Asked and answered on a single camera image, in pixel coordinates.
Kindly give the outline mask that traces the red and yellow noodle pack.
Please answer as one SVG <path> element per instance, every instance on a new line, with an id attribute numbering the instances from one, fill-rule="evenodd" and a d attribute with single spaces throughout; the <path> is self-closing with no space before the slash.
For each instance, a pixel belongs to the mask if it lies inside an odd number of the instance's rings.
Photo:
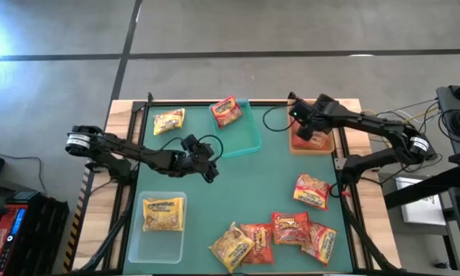
<path id="1" fill-rule="evenodd" d="M 243 115 L 242 109 L 233 95 L 212 105 L 210 111 L 219 129 L 233 123 Z"/>
<path id="2" fill-rule="evenodd" d="M 332 185 L 323 180 L 301 173 L 294 187 L 293 199 L 316 209 L 327 211 L 327 202 Z"/>
<path id="3" fill-rule="evenodd" d="M 310 242 L 301 246 L 301 251 L 306 253 L 324 266 L 329 264 L 334 250 L 338 231 L 317 222 L 310 224 Z"/>

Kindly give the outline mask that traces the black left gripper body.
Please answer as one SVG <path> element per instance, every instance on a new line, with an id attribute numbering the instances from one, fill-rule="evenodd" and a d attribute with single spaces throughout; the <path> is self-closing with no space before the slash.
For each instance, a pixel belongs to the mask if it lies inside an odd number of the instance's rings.
<path id="1" fill-rule="evenodd" d="M 189 174 L 200 174 L 206 172 L 210 165 L 210 158 L 205 157 L 191 157 L 190 153 L 186 154 L 183 151 L 171 150 L 173 161 L 170 166 L 170 176 L 175 178 L 182 178 Z"/>

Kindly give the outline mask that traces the yellow black hazard tape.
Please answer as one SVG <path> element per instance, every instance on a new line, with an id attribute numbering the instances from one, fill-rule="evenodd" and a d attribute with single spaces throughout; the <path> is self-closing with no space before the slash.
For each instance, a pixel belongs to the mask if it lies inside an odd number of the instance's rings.
<path id="1" fill-rule="evenodd" d="M 84 170 L 80 191 L 78 194 L 76 209 L 74 210 L 73 221 L 70 227 L 70 236 L 67 243 L 66 252 L 64 254 L 62 272 L 68 273 L 72 271 L 74 260 L 77 253 L 77 246 L 80 242 L 81 229 L 84 223 L 84 217 L 87 212 L 89 194 L 93 185 L 94 174 L 88 170 Z"/>

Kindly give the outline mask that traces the black plastic crate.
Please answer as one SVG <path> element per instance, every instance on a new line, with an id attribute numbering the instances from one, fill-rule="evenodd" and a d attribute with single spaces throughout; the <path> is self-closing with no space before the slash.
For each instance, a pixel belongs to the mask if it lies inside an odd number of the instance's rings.
<path id="1" fill-rule="evenodd" d="M 7 206 L 15 214 L 7 235 L 4 276 L 50 274 L 69 214 L 67 203 L 40 192 L 16 192 Z"/>

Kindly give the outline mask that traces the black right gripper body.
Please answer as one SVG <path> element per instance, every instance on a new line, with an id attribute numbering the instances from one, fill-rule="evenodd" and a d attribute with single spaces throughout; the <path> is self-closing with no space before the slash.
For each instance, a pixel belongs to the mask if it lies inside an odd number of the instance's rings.
<path id="1" fill-rule="evenodd" d="M 312 104 L 311 115 L 308 117 L 309 126 L 313 131 L 329 133 L 332 130 L 333 124 L 331 123 L 330 114 L 335 106 L 335 99 L 326 94 L 319 95 Z"/>

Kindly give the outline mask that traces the black diagonal beam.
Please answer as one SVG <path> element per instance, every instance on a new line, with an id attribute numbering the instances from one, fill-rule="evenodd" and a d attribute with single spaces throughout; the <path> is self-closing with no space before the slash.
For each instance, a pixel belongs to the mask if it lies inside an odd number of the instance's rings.
<path id="1" fill-rule="evenodd" d="M 458 167 L 391 192 L 384 196 L 384 201 L 386 208 L 392 209 L 429 196 L 438 195 L 441 192 L 448 191 L 450 188 L 460 188 L 460 169 Z"/>

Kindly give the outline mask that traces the red equipment case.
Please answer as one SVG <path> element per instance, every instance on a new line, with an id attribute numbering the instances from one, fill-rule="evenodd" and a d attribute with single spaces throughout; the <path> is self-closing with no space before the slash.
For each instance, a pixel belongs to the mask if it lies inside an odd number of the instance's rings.
<path id="1" fill-rule="evenodd" d="M 7 201 L 0 211 L 0 276 L 5 275 L 27 209 L 27 203 Z"/>

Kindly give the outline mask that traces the white cardboard box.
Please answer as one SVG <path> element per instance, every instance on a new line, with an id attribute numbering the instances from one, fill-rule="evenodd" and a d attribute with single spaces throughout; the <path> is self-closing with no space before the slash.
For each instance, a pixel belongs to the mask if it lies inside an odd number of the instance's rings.
<path id="1" fill-rule="evenodd" d="M 439 195 L 430 195 L 415 202 L 400 206 L 405 223 L 445 226 Z"/>

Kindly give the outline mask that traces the green table mat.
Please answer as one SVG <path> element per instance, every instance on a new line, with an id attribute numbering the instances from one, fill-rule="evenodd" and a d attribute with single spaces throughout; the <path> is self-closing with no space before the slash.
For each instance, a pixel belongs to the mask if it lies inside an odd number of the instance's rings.
<path id="1" fill-rule="evenodd" d="M 124 274 L 225 274 L 227 268 L 209 246 L 228 227 L 245 223 L 269 223 L 272 212 L 308 212 L 311 221 L 336 229 L 338 239 L 327 266 L 301 253 L 296 245 L 275 245 L 274 264 L 242 265 L 238 273 L 351 272 L 343 214 L 338 199 L 321 211 L 293 199 L 297 176 L 307 173 L 334 183 L 331 156 L 298 156 L 288 149 L 288 135 L 259 128 L 262 145 L 255 153 L 219 159 L 219 175 L 208 184 L 199 174 L 169 178 L 141 165 L 136 192 L 184 192 L 187 215 L 182 259 L 177 264 L 134 264 L 125 260 Z"/>

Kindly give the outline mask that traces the teal plastic bin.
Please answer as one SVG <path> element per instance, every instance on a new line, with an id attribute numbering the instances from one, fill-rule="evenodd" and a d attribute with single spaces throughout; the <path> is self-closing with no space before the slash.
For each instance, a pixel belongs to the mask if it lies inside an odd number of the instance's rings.
<path id="1" fill-rule="evenodd" d="M 223 159 L 243 156 L 260 150 L 262 141 L 250 102 L 245 98 L 236 99 L 243 115 L 233 123 L 219 129 L 210 111 L 214 134 L 223 144 L 218 145 L 218 152 Z"/>

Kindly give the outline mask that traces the orange plastic bin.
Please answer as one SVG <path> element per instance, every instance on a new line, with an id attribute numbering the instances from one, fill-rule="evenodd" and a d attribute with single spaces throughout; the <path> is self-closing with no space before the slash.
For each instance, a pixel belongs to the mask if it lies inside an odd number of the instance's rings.
<path id="1" fill-rule="evenodd" d="M 294 118 L 289 116 L 288 122 L 291 125 L 294 123 Z M 328 134 L 328 147 L 326 150 L 310 150 L 310 149 L 295 149 L 291 146 L 291 128 L 288 130 L 289 150 L 294 155 L 329 155 L 335 150 L 335 142 L 333 132 Z"/>

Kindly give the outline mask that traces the black aluminium table frame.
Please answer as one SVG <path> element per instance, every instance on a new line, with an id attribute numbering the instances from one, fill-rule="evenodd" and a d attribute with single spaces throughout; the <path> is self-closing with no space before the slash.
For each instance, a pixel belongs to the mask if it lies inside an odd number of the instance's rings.
<path id="1" fill-rule="evenodd" d="M 361 111 L 359 99 L 348 98 L 337 100 L 353 112 Z M 145 115 L 145 102 L 147 100 L 115 100 L 108 112 L 106 130 L 122 138 L 132 138 L 132 141 L 135 143 L 140 142 L 142 124 L 143 127 L 146 125 L 142 121 L 144 117 L 148 116 Z M 359 130 L 349 128 L 334 130 L 333 140 L 336 147 L 335 154 L 339 157 L 345 157 L 347 149 L 349 149 L 348 153 L 351 154 L 366 155 L 372 153 L 367 134 L 361 133 Z M 94 173 L 92 188 L 97 188 L 108 180 L 109 176 L 107 172 Z M 110 229 L 111 217 L 113 220 L 116 220 L 117 216 L 122 212 L 122 210 L 113 210 L 118 205 L 124 208 L 130 187 L 124 186 L 120 190 L 121 192 L 118 192 L 116 183 L 111 183 L 98 191 L 102 192 L 102 195 L 99 195 L 100 197 L 93 199 L 89 197 L 72 271 L 80 269 L 88 262 L 105 239 Z M 353 208 L 353 203 L 361 208 L 366 232 L 388 261 L 400 268 L 399 252 L 380 186 L 367 179 L 361 179 L 356 185 L 356 190 L 357 199 L 348 199 L 348 204 L 350 204 L 351 208 Z M 353 233 L 353 255 L 357 257 L 359 268 L 366 268 L 366 257 L 363 257 L 363 249 L 360 248 L 359 237 L 352 228 L 351 231 Z M 118 259 L 121 260 L 121 257 L 124 256 L 120 253 L 124 232 L 124 228 L 121 229 L 113 242 L 113 247 L 110 249 L 110 264 L 107 265 L 107 268 L 102 268 L 103 262 L 101 262 L 97 269 L 98 272 L 104 271 L 106 274 L 107 272 L 114 273 L 117 265 L 121 265 L 121 261 L 118 261 Z"/>

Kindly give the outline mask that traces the yellow Maruchan noodle pack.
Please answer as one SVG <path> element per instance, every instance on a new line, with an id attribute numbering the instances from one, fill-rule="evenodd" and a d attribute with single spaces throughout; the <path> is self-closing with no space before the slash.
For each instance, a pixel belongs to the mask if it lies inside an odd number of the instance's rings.
<path id="1" fill-rule="evenodd" d="M 154 116 L 153 134 L 160 135 L 169 130 L 181 128 L 185 119 L 184 108 L 170 110 Z"/>
<path id="2" fill-rule="evenodd" d="M 144 232 L 181 232 L 184 226 L 185 199 L 143 200 Z"/>
<path id="3" fill-rule="evenodd" d="M 223 236 L 209 246 L 209 249 L 228 272 L 233 273 L 254 246 L 252 239 L 233 222 Z"/>

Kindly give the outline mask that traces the clear plastic bin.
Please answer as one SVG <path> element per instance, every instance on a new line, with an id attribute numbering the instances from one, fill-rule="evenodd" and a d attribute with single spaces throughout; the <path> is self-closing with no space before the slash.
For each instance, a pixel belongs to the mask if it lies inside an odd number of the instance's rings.
<path id="1" fill-rule="evenodd" d="M 144 199 L 185 199 L 184 226 L 181 232 L 144 232 L 142 227 Z M 187 198 L 184 192 L 144 191 L 137 196 L 128 260 L 134 264 L 177 264 L 182 259 Z"/>

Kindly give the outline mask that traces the orange Maruchan noodle pack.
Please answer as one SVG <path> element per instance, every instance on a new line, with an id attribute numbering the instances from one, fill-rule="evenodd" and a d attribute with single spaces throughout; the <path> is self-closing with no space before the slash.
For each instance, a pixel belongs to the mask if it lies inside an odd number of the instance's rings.
<path id="1" fill-rule="evenodd" d="M 326 150 L 328 147 L 328 135 L 314 131 L 309 140 L 303 140 L 297 134 L 300 124 L 294 122 L 291 126 L 291 146 L 302 150 Z"/>
<path id="2" fill-rule="evenodd" d="M 272 212 L 271 224 L 277 245 L 305 245 L 311 242 L 311 222 L 307 212 Z"/>
<path id="3" fill-rule="evenodd" d="M 274 256 L 271 247 L 272 225 L 241 224 L 240 229 L 255 243 L 254 247 L 245 256 L 243 263 L 247 265 L 274 264 Z"/>

